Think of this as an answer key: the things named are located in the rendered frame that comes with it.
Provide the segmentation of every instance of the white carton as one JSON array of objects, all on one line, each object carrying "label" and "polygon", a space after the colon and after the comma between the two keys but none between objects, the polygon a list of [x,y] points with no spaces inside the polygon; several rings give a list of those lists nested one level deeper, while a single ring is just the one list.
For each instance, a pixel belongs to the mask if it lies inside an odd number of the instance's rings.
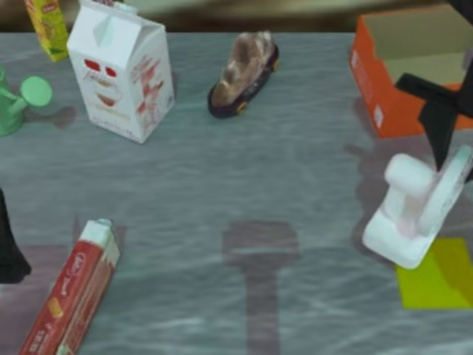
[{"label": "white carton", "polygon": [[144,143],[174,106],[166,29],[121,3],[80,3],[67,49],[89,119]]}]

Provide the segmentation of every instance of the white plastic container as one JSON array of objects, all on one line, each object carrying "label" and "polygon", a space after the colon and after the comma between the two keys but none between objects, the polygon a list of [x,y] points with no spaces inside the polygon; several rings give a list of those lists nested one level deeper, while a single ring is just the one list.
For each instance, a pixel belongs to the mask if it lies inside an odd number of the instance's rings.
[{"label": "white plastic container", "polygon": [[469,146],[460,147],[439,173],[408,155],[394,156],[384,173],[387,195],[364,230],[363,244],[403,268],[417,268],[472,168]]},{"label": "white plastic container", "polygon": [[166,29],[125,4],[80,3],[67,49],[89,119],[144,143],[174,105]]}]

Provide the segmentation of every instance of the gray table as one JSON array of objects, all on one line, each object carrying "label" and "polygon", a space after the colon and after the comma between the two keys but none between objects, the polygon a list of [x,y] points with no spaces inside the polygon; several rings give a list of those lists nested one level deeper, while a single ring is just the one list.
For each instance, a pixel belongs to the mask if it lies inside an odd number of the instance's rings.
[{"label": "gray table", "polygon": [[[244,117],[218,121],[205,97],[233,38],[169,35],[177,105],[140,146],[88,122],[69,61],[51,64],[34,35],[0,35],[10,83],[40,74],[55,90],[48,112],[0,140],[0,185],[35,268],[2,289],[0,353],[16,354],[75,220],[107,217],[126,227],[125,252],[81,354],[246,354],[246,319],[258,317],[222,253],[230,223],[246,220],[297,233],[300,258],[278,275],[282,354],[473,354],[471,312],[402,309],[392,267],[359,247],[388,160],[429,149],[423,137],[374,139],[347,68],[353,37],[276,35],[280,71]],[[443,235],[468,237],[472,212],[463,198]]]}]

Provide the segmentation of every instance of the open box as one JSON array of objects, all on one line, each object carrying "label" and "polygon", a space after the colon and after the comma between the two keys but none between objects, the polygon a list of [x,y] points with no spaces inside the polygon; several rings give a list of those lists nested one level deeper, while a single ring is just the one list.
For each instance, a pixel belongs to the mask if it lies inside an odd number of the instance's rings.
[{"label": "open box", "polygon": [[[409,73],[459,89],[471,47],[473,27],[449,5],[361,16],[350,69],[378,136],[422,134],[418,116],[424,101],[395,83]],[[473,120],[460,116],[456,129],[466,128],[473,128]]]}]

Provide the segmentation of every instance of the mint green object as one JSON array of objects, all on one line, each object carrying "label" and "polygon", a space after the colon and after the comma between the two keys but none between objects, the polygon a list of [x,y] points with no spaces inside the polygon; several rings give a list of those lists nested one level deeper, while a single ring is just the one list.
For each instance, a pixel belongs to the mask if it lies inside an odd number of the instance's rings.
[{"label": "mint green object", "polygon": [[44,107],[51,102],[50,84],[38,76],[30,76],[20,86],[20,95],[10,91],[5,70],[0,67],[0,137],[11,135],[23,124],[23,110]]}]

